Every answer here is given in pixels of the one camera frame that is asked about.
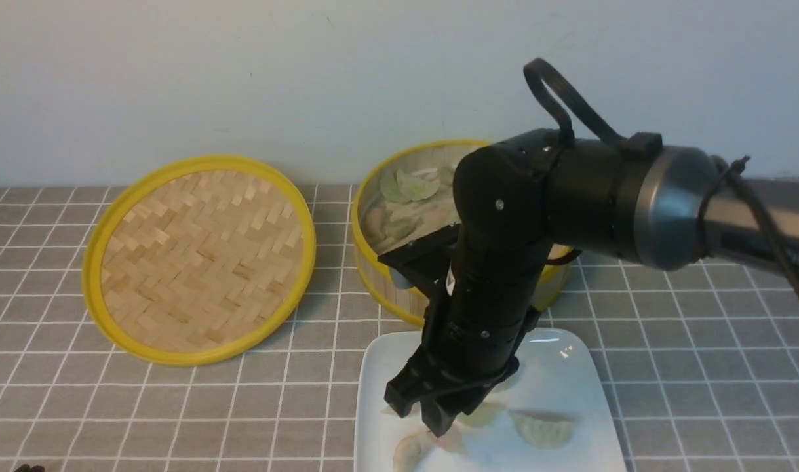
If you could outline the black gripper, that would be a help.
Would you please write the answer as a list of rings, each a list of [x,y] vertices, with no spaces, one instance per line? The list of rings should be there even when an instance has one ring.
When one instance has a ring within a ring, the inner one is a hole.
[[[507,319],[496,304],[438,296],[426,310],[420,346],[387,382],[385,403],[399,418],[421,407],[429,432],[443,437],[459,414],[473,412],[518,370],[515,352],[540,316],[528,305]]]

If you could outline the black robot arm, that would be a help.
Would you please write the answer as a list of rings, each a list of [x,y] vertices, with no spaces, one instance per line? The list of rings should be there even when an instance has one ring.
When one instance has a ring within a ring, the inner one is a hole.
[[[418,405],[441,437],[519,368],[533,295],[554,245],[660,271],[706,257],[785,276],[799,297],[799,185],[762,184],[696,147],[639,132],[618,144],[537,129],[480,147],[456,168],[459,224],[378,257],[429,299],[422,341],[387,382],[404,418]]]

